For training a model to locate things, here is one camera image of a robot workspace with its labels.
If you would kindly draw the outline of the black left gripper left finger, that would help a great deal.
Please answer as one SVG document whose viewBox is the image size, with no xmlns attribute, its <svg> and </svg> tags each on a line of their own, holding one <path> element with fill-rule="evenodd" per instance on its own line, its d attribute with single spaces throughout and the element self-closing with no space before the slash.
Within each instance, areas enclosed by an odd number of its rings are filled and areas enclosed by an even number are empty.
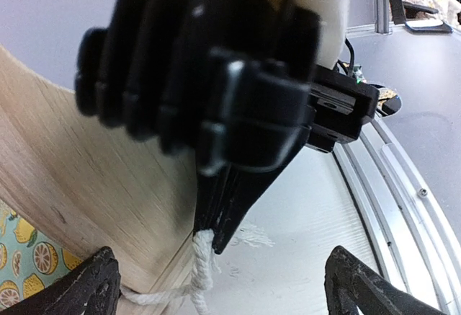
<svg viewBox="0 0 461 315">
<path fill-rule="evenodd" d="M 59 281 L 1 313 L 115 314 L 120 280 L 118 261 L 102 247 Z"/>
</svg>

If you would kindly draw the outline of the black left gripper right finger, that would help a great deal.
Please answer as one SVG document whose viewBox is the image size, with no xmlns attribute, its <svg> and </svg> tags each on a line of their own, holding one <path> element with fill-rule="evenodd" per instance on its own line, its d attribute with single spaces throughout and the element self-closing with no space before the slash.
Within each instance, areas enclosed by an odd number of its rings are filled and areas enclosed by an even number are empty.
<svg viewBox="0 0 461 315">
<path fill-rule="evenodd" d="M 393 287 L 342 246 L 326 261 L 324 288 L 330 314 L 441 314 Z"/>
</svg>

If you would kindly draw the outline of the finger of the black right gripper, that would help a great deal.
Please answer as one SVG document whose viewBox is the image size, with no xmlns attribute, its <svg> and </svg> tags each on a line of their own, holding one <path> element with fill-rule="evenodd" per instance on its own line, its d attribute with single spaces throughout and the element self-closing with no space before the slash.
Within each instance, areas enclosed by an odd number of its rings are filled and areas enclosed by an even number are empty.
<svg viewBox="0 0 461 315">
<path fill-rule="evenodd" d="M 302 129 L 287 158 L 273 171 L 251 173 L 224 167 L 212 177 L 197 175 L 194 232 L 213 231 L 214 253 L 223 253 L 249 209 L 299 153 L 310 131 L 310 128 Z"/>
</svg>

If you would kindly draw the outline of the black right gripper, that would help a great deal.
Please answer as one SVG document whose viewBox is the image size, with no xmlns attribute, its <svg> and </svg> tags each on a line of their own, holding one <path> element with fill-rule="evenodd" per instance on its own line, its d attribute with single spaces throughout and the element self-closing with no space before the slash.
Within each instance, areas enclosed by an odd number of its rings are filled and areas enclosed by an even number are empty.
<svg viewBox="0 0 461 315">
<path fill-rule="evenodd" d="M 81 41 L 76 105 L 165 154 L 194 149 L 200 174 L 270 172 L 375 115 L 376 88 L 318 65 L 320 36 L 295 0 L 117 0 Z"/>
</svg>

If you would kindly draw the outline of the lemon print bed cushion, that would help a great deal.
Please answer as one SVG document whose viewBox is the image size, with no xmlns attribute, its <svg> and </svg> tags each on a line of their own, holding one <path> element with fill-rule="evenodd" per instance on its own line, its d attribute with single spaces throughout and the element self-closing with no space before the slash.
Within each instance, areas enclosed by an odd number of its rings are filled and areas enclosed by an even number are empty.
<svg viewBox="0 0 461 315">
<path fill-rule="evenodd" d="M 155 303 L 141 306 L 126 301 L 119 314 L 176 314 L 182 296 L 173 298 L 176 288 L 187 288 L 194 262 L 194 243 L 186 233 L 174 251 L 159 265 L 144 267 L 135 257 L 138 247 L 148 246 L 136 234 L 128 243 L 116 243 L 117 234 L 129 222 L 122 216 L 111 234 L 104 232 L 77 208 L 36 210 L 24 217 L 6 203 L 1 204 L 1 308 L 22 301 L 77 268 L 91 253 L 109 246 L 119 261 L 122 289 L 130 298 L 149 293 Z"/>
</svg>

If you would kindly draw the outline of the wooden pet bed frame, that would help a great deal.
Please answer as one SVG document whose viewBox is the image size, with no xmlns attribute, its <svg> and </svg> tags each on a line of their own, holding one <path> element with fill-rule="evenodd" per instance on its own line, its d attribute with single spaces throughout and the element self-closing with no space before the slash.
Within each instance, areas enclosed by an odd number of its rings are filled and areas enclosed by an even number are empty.
<svg viewBox="0 0 461 315">
<path fill-rule="evenodd" d="M 166 156 L 156 140 L 105 128 L 79 112 L 72 91 L 1 50 L 1 204 L 24 217 L 77 208 L 108 234 L 127 215 L 115 241 L 124 247 L 128 234 L 146 240 L 134 255 L 147 267 L 192 235 L 196 194 L 191 151 Z M 117 311 L 126 301 L 156 300 L 149 293 L 130 298 L 121 276 Z"/>
</svg>

